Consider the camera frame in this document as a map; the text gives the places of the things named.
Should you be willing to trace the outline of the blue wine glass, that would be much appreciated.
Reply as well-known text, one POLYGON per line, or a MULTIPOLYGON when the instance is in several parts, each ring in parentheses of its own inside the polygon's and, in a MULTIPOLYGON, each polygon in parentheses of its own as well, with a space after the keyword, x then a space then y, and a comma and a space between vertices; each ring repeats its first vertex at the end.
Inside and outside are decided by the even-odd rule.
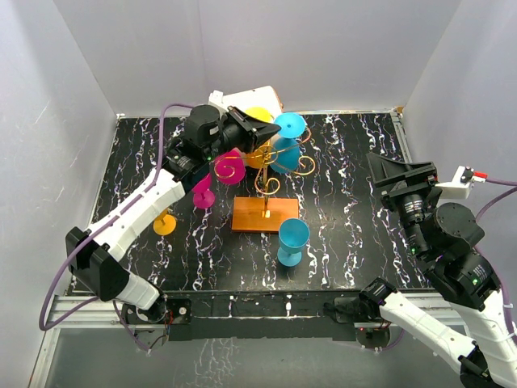
POLYGON ((280 225, 278 237, 278 261, 285 267, 297 266, 302 261, 302 251, 309 241, 308 225, 301 219, 289 218, 280 225))
POLYGON ((298 138, 304 133, 304 118, 295 112, 285 112, 277 116, 274 124, 280 127, 279 137, 272 142, 272 163, 270 167, 280 174, 288 174, 298 167, 301 156, 298 138))

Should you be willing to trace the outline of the pink wine glass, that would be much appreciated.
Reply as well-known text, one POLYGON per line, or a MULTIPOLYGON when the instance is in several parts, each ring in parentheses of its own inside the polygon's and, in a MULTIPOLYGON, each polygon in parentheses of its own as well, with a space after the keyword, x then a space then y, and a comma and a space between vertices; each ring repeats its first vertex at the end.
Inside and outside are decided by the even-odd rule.
POLYGON ((236 150, 231 150, 217 157, 214 162, 214 172, 222 183, 228 185, 240 183, 246 174, 241 154, 236 150))
POLYGON ((193 204, 198 209, 209 209, 215 202, 215 195, 211 191, 212 178, 207 174, 196 186, 193 187, 193 204))

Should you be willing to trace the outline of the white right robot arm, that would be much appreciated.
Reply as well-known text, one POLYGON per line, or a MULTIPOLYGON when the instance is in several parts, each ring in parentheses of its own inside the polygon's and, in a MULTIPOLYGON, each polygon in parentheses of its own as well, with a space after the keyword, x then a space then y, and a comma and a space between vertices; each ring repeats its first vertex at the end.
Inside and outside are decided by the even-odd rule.
POLYGON ((476 245, 484 238, 472 211, 458 203, 488 176, 461 167, 438 181, 433 162, 405 163, 367 156, 372 185, 396 213, 411 255, 433 288, 469 330, 462 335, 410 302, 382 278, 359 293, 361 314, 384 319, 420 340, 459 374, 465 387, 516 385, 516 334, 502 283, 476 245))

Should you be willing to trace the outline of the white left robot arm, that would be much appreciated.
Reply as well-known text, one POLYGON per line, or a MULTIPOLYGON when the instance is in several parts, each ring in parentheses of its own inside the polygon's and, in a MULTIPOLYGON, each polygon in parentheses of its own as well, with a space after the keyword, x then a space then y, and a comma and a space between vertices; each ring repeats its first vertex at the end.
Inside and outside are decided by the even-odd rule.
POLYGON ((162 291, 120 264, 137 237, 208 173, 216 158, 238 149, 250 154, 280 131, 269 108, 260 120, 234 106, 225 112, 203 104, 192 108, 183 131, 161 148, 157 166, 123 202, 86 230, 74 227, 65 238, 69 271, 103 302, 134 306, 151 323, 166 315, 162 291))

